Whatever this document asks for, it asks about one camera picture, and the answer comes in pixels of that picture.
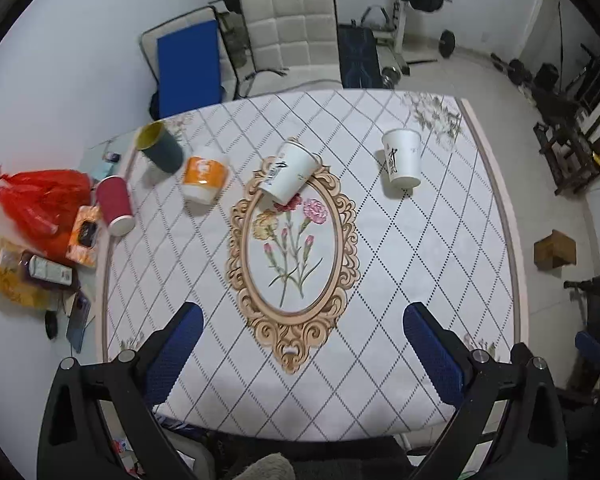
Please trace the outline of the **brown glass bottle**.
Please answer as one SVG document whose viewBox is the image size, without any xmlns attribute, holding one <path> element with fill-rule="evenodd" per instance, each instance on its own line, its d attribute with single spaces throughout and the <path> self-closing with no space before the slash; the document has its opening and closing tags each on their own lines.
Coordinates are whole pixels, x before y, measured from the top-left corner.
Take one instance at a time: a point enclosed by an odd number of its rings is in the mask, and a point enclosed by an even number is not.
<svg viewBox="0 0 600 480">
<path fill-rule="evenodd" d="M 78 271 L 26 250 L 20 258 L 23 278 L 45 289 L 77 290 Z"/>
</svg>

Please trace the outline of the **smartphone on table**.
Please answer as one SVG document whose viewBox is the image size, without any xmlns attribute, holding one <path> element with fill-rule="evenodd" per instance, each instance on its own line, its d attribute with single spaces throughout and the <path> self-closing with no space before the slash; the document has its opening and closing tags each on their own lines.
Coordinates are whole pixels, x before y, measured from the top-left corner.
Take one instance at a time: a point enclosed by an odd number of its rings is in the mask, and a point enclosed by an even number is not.
<svg viewBox="0 0 600 480">
<path fill-rule="evenodd" d="M 66 337 L 71 348 L 80 353 L 83 347 L 84 334 L 91 312 L 91 301 L 83 292 L 77 292 L 73 297 Z"/>
</svg>

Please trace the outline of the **black round lid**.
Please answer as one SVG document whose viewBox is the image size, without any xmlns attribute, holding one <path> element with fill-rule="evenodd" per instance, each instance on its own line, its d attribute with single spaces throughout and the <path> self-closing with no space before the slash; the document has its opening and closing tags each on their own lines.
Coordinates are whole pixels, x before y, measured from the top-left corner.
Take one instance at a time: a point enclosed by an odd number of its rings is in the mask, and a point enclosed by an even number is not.
<svg viewBox="0 0 600 480">
<path fill-rule="evenodd" d="M 44 326 L 46 337 L 49 340 L 54 340 L 58 335 L 58 319 L 57 313 L 52 310 L 47 310 L 44 314 Z"/>
</svg>

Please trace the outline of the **floral diamond pattern tablecloth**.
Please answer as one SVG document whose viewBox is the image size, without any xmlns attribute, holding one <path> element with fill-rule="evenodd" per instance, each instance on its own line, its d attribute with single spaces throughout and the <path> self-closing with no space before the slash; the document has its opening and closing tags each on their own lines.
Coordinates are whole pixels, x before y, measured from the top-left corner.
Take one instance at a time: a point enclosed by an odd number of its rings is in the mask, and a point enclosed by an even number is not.
<svg viewBox="0 0 600 480">
<path fill-rule="evenodd" d="M 249 437 L 336 441 L 452 415 L 402 328 L 421 302 L 468 347 L 504 361 L 528 337 L 513 207 L 470 103 L 317 90 L 213 105 L 166 123 L 187 153 L 228 156 L 209 206 L 136 148 L 120 174 L 135 228 L 98 262 L 99 359 L 138 349 L 185 301 L 204 332 L 157 411 Z M 382 136 L 422 137 L 420 185 L 389 182 Z M 287 204 L 259 184 L 289 138 L 321 159 Z"/>
</svg>

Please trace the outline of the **dark green yellow-lined cup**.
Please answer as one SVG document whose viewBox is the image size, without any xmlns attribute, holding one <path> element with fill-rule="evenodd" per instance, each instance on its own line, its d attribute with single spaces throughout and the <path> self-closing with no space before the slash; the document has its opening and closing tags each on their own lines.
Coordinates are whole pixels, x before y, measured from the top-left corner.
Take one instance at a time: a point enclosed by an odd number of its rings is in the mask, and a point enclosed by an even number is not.
<svg viewBox="0 0 600 480">
<path fill-rule="evenodd" d="M 166 174 L 175 174 L 183 165 L 181 144 L 163 122 L 143 126 L 136 135 L 135 147 Z"/>
</svg>

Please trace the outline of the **brown wooden chair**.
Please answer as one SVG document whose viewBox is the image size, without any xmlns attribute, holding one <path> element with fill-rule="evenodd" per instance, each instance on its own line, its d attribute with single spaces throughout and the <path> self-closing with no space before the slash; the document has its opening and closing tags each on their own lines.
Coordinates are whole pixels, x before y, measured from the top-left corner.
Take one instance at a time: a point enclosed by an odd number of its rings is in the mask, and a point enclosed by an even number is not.
<svg viewBox="0 0 600 480">
<path fill-rule="evenodd" d="M 538 89 L 531 95 L 542 117 L 533 132 L 550 168 L 554 194 L 578 195 L 600 177 L 600 114 L 583 130 L 576 102 Z"/>
</svg>

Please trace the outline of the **white weight bench rack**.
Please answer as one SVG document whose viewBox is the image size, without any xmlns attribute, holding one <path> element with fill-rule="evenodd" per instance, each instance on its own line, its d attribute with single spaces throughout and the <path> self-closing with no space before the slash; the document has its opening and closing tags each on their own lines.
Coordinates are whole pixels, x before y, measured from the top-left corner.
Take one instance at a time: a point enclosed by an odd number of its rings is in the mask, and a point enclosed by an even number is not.
<svg viewBox="0 0 600 480">
<path fill-rule="evenodd" d="M 369 29 L 376 39 L 377 47 L 378 42 L 389 47 L 394 64 L 380 69 L 382 88 L 393 88 L 402 76 L 411 75 L 412 62 L 405 61 L 402 55 L 407 8 L 408 0 L 394 0 L 391 12 L 379 4 L 373 4 L 357 21 L 350 24 Z"/>
</svg>

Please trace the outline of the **black dumbbell on floor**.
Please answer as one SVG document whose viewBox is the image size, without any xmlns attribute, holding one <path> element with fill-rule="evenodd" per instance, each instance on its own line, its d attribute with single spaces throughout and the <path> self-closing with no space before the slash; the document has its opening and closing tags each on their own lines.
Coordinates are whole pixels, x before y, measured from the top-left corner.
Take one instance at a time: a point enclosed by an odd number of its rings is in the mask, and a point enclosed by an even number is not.
<svg viewBox="0 0 600 480">
<path fill-rule="evenodd" d="M 490 54 L 491 62 L 493 66 L 501 73 L 505 74 L 509 81 L 515 86 L 519 87 L 523 84 L 532 83 L 532 75 L 530 70 L 521 60 L 513 58 L 510 62 L 503 61 L 495 53 Z"/>
</svg>

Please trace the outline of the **small wooden stool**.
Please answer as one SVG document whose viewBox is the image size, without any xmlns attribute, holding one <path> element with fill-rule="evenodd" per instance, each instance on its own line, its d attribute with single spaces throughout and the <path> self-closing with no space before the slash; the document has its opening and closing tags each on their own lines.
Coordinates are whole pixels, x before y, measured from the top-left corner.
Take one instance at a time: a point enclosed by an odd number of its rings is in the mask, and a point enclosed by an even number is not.
<svg viewBox="0 0 600 480">
<path fill-rule="evenodd" d="M 577 263 L 577 244 L 568 235 L 553 230 L 549 236 L 534 243 L 533 261 L 541 271 L 551 271 Z"/>
</svg>

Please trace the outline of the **white paper cup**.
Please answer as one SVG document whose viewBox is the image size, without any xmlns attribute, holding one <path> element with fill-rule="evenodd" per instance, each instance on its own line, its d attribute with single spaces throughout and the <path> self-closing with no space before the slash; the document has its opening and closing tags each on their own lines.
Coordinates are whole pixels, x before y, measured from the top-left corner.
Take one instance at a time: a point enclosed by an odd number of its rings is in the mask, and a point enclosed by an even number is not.
<svg viewBox="0 0 600 480">
<path fill-rule="evenodd" d="M 402 190 L 420 185 L 422 137 L 412 129 L 393 129 L 382 138 L 389 182 Z"/>
<path fill-rule="evenodd" d="M 259 188 L 276 203 L 287 205 L 309 181 L 322 161 L 298 140 L 287 139 L 265 171 Z"/>
</svg>

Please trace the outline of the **red paper cup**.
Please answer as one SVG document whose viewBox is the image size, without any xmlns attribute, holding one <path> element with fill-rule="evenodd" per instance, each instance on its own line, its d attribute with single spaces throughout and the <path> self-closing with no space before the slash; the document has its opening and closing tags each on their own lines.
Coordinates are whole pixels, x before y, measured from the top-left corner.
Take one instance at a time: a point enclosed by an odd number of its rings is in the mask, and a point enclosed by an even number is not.
<svg viewBox="0 0 600 480">
<path fill-rule="evenodd" d="M 111 236 L 122 237 L 135 228 L 128 184 L 122 177 L 101 180 L 95 188 L 95 197 Z"/>
</svg>

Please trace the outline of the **blue phone near wall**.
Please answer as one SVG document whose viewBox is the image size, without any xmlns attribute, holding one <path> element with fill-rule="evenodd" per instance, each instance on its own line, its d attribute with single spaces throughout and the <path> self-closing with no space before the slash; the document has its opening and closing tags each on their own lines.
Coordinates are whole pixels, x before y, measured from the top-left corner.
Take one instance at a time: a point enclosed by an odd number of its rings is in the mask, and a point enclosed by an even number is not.
<svg viewBox="0 0 600 480">
<path fill-rule="evenodd" d="M 121 155 L 114 152 L 107 152 L 102 156 L 102 160 L 98 162 L 91 171 L 91 177 L 95 182 L 104 180 L 114 174 L 114 170 L 118 162 L 120 162 Z"/>
</svg>

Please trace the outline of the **white padded chair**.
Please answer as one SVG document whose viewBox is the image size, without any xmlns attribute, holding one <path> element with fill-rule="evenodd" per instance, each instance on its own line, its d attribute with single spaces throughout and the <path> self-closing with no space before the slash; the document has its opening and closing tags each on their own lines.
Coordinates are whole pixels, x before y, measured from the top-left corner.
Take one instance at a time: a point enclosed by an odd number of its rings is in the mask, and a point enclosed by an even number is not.
<svg viewBox="0 0 600 480">
<path fill-rule="evenodd" d="M 253 64 L 246 96 L 342 88 L 336 0 L 240 0 Z"/>
</svg>

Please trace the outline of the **orange small box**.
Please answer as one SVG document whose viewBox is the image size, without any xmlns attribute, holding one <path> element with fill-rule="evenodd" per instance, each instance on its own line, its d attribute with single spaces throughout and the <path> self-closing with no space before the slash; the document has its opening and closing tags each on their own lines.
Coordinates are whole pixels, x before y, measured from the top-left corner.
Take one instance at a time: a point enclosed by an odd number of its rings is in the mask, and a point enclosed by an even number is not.
<svg viewBox="0 0 600 480">
<path fill-rule="evenodd" d="M 97 263 L 99 230 L 99 206 L 81 206 L 73 223 L 66 257 L 80 266 L 94 268 Z"/>
</svg>

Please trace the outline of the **yellow snack bag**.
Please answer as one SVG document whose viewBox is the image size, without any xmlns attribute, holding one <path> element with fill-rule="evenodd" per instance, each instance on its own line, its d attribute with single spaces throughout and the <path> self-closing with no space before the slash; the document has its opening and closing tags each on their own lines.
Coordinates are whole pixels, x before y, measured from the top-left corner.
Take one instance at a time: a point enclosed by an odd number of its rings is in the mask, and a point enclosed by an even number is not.
<svg viewBox="0 0 600 480">
<path fill-rule="evenodd" d="M 21 307 L 46 310 L 50 293 L 24 279 L 20 264 L 24 248 L 0 237 L 0 294 Z"/>
</svg>

